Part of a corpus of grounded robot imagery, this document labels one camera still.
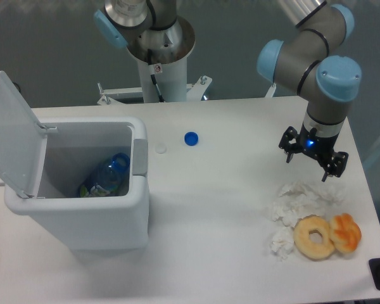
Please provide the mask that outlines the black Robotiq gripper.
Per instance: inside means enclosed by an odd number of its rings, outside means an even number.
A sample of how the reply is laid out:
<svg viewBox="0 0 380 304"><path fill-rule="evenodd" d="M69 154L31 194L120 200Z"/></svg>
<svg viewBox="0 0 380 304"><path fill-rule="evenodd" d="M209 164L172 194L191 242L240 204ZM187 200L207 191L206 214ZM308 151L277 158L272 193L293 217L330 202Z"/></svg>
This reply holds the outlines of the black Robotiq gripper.
<svg viewBox="0 0 380 304"><path fill-rule="evenodd" d="M285 130L279 148L286 154L286 163L299 153L317 160L324 169L322 182L325 182L328 177L341 177L348 163L347 152L334 152L338 136L339 125L303 122L300 134L292 126Z"/></svg>

